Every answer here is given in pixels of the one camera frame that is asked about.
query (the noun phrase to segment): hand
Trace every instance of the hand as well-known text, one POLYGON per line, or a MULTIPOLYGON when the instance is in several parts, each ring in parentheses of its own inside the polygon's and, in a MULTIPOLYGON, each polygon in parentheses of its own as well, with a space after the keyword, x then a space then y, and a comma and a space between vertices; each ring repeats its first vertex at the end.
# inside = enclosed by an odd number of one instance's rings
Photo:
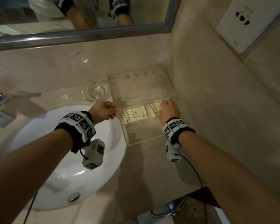
POLYGON ((176 103, 172 100, 163 100, 161 102, 162 109, 159 111, 159 118, 163 125, 168 121, 168 119, 177 117, 180 118, 180 112, 176 107, 176 103))
POLYGON ((104 120, 114 119, 117 116, 116 112, 119 108, 110 101, 101 101, 95 103, 90 109, 89 113, 92 116, 93 124, 98 124, 104 120))
POLYGON ((76 30, 95 29, 96 26, 75 6, 66 12, 76 30))
POLYGON ((131 26, 133 25, 133 22, 131 21, 131 18, 124 13, 121 13, 118 15, 118 23, 120 26, 131 26))

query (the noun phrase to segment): electrical outlet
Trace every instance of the electrical outlet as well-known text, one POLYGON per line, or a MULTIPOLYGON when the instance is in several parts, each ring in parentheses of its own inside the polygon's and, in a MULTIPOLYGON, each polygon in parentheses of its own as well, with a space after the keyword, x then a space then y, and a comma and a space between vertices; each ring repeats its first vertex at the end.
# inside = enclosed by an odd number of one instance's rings
POLYGON ((233 0, 217 32, 241 53, 279 14, 280 0, 233 0))

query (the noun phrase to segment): black cable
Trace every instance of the black cable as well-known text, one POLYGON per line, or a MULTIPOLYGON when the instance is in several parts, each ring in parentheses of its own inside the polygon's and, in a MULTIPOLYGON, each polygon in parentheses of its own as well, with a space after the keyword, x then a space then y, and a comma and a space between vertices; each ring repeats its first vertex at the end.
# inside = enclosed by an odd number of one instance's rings
POLYGON ((25 217, 25 220, 24 220, 23 224, 25 224, 26 221, 27 221, 28 215, 29 215, 29 213, 30 213, 30 210, 31 210, 31 208, 32 208, 32 205, 33 205, 33 203, 34 203, 34 200, 35 200, 35 198, 36 198, 37 193, 34 195, 34 197, 33 197, 33 199, 32 199, 32 202, 31 202, 31 204, 30 204, 30 207, 29 207, 29 209, 28 209, 28 212, 27 212, 27 214, 26 214, 26 217, 25 217))
MULTIPOLYGON (((188 161, 188 159, 187 159, 186 157, 184 157, 183 155, 181 155, 181 154, 175 153, 175 155, 176 155, 176 156, 181 156, 182 158, 184 158, 184 159, 191 165, 191 167, 193 168, 193 170, 195 171, 195 173, 196 173, 196 175, 197 175, 197 177, 198 177, 198 179, 199 179, 201 188, 203 188, 202 181, 201 181, 201 179, 200 179, 200 177, 199 177, 199 174, 198 174, 197 171, 195 170, 194 166, 190 163, 190 161, 188 161)), ((206 205, 205 205, 205 202, 204 202, 204 216, 205 216, 205 224, 208 224, 208 221, 207 221, 207 219, 206 219, 206 205)))
POLYGON ((80 149, 80 153, 81 153, 81 155, 83 156, 84 159, 86 159, 86 160, 88 159, 88 157, 86 157, 86 156, 83 155, 81 149, 80 149))

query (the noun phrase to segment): white marker cube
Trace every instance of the white marker cube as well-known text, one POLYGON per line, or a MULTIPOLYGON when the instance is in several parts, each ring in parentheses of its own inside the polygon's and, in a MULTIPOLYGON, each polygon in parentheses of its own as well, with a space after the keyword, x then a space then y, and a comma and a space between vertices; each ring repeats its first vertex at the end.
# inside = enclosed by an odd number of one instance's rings
POLYGON ((179 149, 174 148, 169 141, 166 141, 165 147, 166 147, 166 156, 168 161, 177 163, 181 160, 181 156, 175 155, 175 153, 179 153, 179 149))
POLYGON ((103 163, 105 143, 100 139, 93 140, 89 146, 83 148, 86 152, 84 154, 88 159, 83 158, 83 167, 93 170, 103 163))

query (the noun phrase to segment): marble countertop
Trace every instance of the marble countertop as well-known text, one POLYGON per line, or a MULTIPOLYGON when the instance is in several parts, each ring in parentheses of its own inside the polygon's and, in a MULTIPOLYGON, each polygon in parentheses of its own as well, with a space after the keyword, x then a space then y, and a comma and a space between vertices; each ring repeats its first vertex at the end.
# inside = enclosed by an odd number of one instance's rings
MULTIPOLYGON (((82 86, 12 98, 0 110, 16 119, 0 128, 0 144, 24 122, 65 105, 92 103, 82 96, 82 86)), ((167 161, 165 141, 162 137, 128 146, 120 167, 98 192, 60 210, 31 211, 26 223, 115 224, 198 189, 197 177, 187 162, 167 161)), ((26 213, 23 210, 14 223, 23 223, 26 213)))

